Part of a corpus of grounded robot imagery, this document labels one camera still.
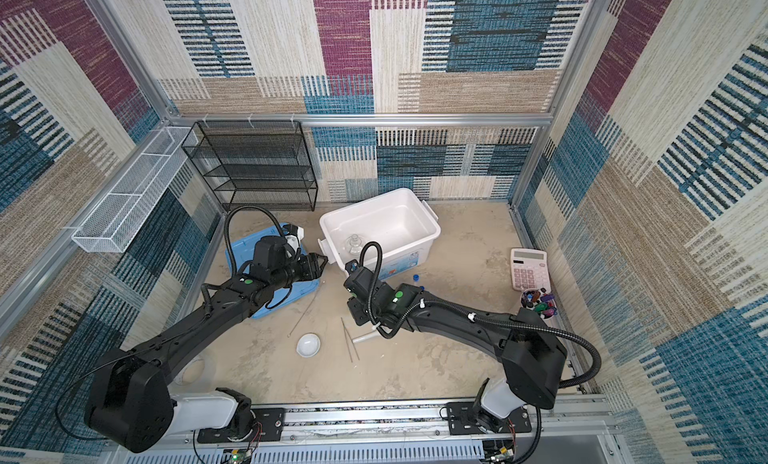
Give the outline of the white ceramic pestle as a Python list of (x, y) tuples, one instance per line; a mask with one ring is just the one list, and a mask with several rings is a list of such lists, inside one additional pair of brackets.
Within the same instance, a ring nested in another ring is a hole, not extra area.
[(366, 342), (377, 337), (382, 337), (382, 336), (378, 331), (372, 331), (372, 332), (352, 338), (352, 343), (357, 345), (359, 343)]

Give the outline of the glass flask with stopper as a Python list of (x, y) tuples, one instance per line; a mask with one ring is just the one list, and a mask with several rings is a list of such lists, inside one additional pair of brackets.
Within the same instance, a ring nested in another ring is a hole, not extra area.
[(364, 248), (364, 239), (359, 234), (351, 234), (346, 238), (343, 244), (343, 250), (346, 251), (352, 258), (360, 256), (362, 248)]

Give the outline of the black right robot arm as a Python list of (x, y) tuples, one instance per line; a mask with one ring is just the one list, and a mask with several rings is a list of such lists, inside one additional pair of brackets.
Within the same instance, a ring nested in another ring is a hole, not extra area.
[(401, 331), (431, 333), (468, 345), (496, 359), (503, 373), (481, 385), (475, 401), (478, 419), (502, 420), (524, 405), (550, 410), (558, 391), (579, 386), (599, 373), (602, 356), (587, 339), (548, 326), (531, 309), (495, 313), (460, 305), (418, 286), (396, 288), (379, 279), (382, 258), (372, 269), (360, 258), (345, 263), (348, 308), (359, 325), (370, 323), (384, 339)]

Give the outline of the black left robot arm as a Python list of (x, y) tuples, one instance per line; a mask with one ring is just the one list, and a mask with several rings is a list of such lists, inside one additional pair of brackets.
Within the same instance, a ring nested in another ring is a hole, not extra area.
[(64, 400), (88, 382), (83, 421), (95, 431), (95, 440), (111, 440), (134, 453), (148, 450), (181, 422), (182, 410), (190, 404), (169, 390), (184, 367), (226, 331), (269, 304), (277, 290), (291, 290), (297, 282), (322, 276), (328, 257), (303, 252), (298, 227), (281, 225), (269, 210), (263, 213), (275, 234), (260, 238), (252, 258), (239, 262), (228, 230), (238, 211), (230, 210), (223, 224), (229, 278), (218, 285), (202, 284), (203, 303), (198, 309), (129, 351), (116, 348), (105, 353), (94, 368), (69, 384), (54, 404), (59, 428), (66, 427)]

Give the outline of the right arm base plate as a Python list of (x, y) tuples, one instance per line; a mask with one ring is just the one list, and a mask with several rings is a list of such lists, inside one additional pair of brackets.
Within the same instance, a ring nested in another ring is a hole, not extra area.
[(523, 409), (513, 410), (506, 418), (497, 418), (478, 403), (452, 401), (440, 410), (451, 435), (530, 433), (530, 415)]

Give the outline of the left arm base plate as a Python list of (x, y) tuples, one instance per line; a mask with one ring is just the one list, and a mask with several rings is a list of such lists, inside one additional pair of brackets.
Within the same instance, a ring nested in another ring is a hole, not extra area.
[(252, 408), (250, 413), (239, 413), (233, 421), (220, 429), (207, 428), (197, 433), (197, 444), (229, 444), (277, 442), (282, 437), (286, 409), (278, 407)]

